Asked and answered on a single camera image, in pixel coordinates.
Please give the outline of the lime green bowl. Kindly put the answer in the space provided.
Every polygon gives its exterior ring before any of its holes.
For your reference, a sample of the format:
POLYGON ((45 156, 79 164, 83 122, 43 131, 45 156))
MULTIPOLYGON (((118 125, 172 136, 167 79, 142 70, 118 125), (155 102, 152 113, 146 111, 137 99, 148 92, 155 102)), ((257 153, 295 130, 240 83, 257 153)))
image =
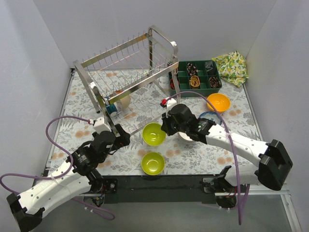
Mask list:
POLYGON ((147 145, 159 146, 165 141, 166 133, 161 130, 159 123, 152 122, 143 128, 142 137, 147 145))
POLYGON ((159 175, 165 168, 165 159, 160 153, 149 152, 143 156, 141 167, 147 175, 159 175))

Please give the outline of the teal blue bowl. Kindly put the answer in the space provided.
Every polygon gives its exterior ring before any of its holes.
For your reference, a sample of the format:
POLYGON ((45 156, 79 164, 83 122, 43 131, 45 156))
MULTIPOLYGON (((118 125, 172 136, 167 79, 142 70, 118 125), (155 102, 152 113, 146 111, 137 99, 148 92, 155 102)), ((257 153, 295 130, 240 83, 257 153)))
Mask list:
POLYGON ((118 113, 118 109, 115 104, 105 104, 106 110, 110 116, 115 116, 118 113))

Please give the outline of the beige floral bowl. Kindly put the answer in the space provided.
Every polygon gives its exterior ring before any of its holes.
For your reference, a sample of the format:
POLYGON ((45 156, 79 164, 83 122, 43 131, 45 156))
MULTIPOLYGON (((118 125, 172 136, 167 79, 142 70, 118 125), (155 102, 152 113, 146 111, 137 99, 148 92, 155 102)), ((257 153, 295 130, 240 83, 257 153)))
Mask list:
POLYGON ((131 97, 128 95, 128 96, 121 98, 116 103, 121 109, 125 110, 129 107, 130 102, 131 102, 131 97))

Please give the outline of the blue floral white bowl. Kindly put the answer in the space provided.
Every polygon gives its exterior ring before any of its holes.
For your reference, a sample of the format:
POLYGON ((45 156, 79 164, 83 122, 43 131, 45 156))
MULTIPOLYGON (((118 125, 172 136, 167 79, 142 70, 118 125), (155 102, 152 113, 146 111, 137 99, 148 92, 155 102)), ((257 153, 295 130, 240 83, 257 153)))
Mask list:
POLYGON ((201 113, 199 118, 205 118, 205 119, 208 119, 208 120, 212 120, 218 125, 222 124, 221 119, 217 116, 217 114, 215 112, 212 112, 212 111, 207 111, 207 112, 201 113))

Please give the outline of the yellow ribbed bowl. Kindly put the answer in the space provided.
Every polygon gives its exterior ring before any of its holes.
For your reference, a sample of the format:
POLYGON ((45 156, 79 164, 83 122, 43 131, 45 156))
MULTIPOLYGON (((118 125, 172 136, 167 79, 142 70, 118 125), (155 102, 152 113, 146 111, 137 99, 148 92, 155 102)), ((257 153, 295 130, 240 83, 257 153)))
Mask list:
POLYGON ((221 93, 213 93, 207 100, 216 108, 219 113, 223 113, 230 108, 230 99, 221 93))

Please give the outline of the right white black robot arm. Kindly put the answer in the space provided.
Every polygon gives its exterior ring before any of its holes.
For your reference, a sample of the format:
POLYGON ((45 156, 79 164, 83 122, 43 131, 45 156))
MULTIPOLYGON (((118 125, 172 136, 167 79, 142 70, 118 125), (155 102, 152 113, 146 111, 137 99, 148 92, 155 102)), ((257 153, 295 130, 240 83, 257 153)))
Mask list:
POLYGON ((227 133, 225 129, 206 118, 196 118, 185 104, 174 99, 162 104, 166 112, 162 114, 161 129, 168 136, 178 132, 191 140, 235 152, 250 162, 240 167, 225 167, 215 180, 217 187, 229 192, 237 185, 262 184, 268 189, 281 190, 293 162, 282 142, 258 141, 227 133))

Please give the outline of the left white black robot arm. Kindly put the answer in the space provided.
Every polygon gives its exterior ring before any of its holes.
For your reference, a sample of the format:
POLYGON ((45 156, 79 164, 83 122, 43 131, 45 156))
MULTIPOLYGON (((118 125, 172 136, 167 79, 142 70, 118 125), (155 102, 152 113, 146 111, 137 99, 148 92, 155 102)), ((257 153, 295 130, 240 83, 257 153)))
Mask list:
POLYGON ((20 231, 33 230, 48 213, 79 194, 102 193, 107 189, 97 166, 108 155, 130 144, 130 134, 120 124, 115 127, 119 136, 110 130, 94 132, 93 140, 84 142, 47 177, 41 177, 30 189, 7 197, 20 231))

